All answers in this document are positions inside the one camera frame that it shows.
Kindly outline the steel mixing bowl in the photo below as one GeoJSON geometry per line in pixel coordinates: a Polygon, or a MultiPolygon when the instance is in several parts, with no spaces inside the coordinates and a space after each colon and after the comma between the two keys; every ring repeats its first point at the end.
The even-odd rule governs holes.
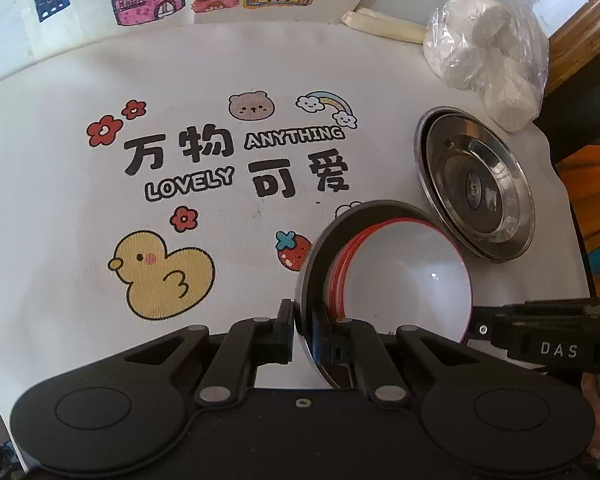
{"type": "Polygon", "coordinates": [[[424,222],[440,230],[425,211],[397,200],[371,200],[344,207],[313,243],[298,277],[294,319],[306,353],[313,364],[335,389],[353,386],[352,373],[343,360],[332,358],[332,319],[323,299],[323,286],[329,268],[340,250],[365,229],[389,220],[405,218],[424,222]]]}

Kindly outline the red-rimmed white bowl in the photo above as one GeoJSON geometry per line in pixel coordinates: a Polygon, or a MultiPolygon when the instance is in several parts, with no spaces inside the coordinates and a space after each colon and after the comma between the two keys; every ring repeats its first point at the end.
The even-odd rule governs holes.
{"type": "Polygon", "coordinates": [[[340,249],[329,267],[327,278],[325,278],[323,287],[324,303],[326,304],[329,317],[332,320],[336,321],[337,318],[344,318],[346,316],[344,314],[343,300],[339,298],[339,292],[342,289],[342,286],[340,285],[340,278],[346,273],[346,269],[355,252],[362,245],[364,240],[366,240],[367,237],[371,236],[376,231],[388,226],[389,224],[403,222],[422,224],[423,226],[432,228],[432,224],[430,222],[415,218],[399,217],[385,220],[374,223],[361,232],[356,233],[355,236],[348,240],[347,243],[344,244],[344,247],[340,249]]]}
{"type": "Polygon", "coordinates": [[[432,224],[399,218],[358,234],[332,274],[329,310],[379,333],[416,325],[460,342],[468,329],[472,287],[449,237],[432,224]]]}

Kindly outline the orange painted picture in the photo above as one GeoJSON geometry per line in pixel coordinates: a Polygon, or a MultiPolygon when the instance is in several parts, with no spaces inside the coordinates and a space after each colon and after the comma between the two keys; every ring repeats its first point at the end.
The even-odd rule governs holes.
{"type": "Polygon", "coordinates": [[[600,296],[600,144],[588,145],[557,164],[584,241],[585,261],[600,296]]]}

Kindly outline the white printed table cloth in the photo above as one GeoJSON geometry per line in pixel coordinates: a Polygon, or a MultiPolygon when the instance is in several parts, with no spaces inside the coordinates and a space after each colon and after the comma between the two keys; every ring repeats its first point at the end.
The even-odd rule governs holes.
{"type": "MultiPolygon", "coordinates": [[[[260,366],[237,404],[196,402],[235,323],[296,305],[344,207],[397,200],[437,221],[414,137],[441,116],[489,123],[417,48],[336,25],[179,27],[2,81],[0,412],[30,477],[575,477],[593,432],[581,393],[467,347],[467,330],[376,330],[402,405],[332,388],[296,320],[287,365],[260,366]]],[[[472,303],[584,292],[546,141],[531,128],[504,143],[536,234],[501,266],[450,238],[472,303]]]]}

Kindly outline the plastic bag of white rolls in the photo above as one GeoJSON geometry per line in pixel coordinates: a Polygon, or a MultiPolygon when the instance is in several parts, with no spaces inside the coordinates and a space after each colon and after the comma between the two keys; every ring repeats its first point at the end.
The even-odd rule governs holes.
{"type": "Polygon", "coordinates": [[[446,0],[431,13],[422,50],[449,87],[478,92],[502,129],[539,117],[548,38],[527,0],[446,0]]]}

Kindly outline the brown wooden door frame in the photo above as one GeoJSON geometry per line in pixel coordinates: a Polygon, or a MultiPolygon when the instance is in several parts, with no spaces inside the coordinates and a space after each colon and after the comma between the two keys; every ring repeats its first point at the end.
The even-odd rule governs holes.
{"type": "Polygon", "coordinates": [[[600,54],[600,0],[588,0],[550,37],[549,96],[600,54]]]}

